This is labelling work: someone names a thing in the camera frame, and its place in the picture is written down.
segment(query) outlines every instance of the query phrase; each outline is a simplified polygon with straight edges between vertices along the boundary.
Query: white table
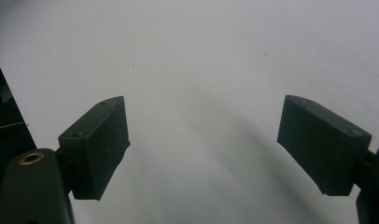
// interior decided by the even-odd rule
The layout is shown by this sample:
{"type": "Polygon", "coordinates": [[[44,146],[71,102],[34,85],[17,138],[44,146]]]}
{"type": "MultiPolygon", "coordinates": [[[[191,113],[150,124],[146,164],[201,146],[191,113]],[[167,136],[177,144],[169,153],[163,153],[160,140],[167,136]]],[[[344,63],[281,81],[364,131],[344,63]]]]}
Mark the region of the white table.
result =
{"type": "Polygon", "coordinates": [[[379,147],[379,1],[0,0],[0,66],[38,147],[123,95],[132,145],[81,223],[357,223],[276,142],[286,94],[379,147]]]}

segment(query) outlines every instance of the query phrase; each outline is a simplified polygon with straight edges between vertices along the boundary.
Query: white surface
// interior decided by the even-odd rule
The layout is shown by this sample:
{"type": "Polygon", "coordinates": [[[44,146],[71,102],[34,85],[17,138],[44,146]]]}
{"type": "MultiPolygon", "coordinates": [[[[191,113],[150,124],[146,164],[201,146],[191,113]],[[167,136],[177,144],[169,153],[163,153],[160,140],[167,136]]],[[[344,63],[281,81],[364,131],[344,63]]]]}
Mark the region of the white surface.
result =
{"type": "Polygon", "coordinates": [[[77,223],[357,223],[276,142],[284,96],[379,147],[379,1],[3,1],[0,65],[38,147],[123,95],[130,140],[77,223]]]}

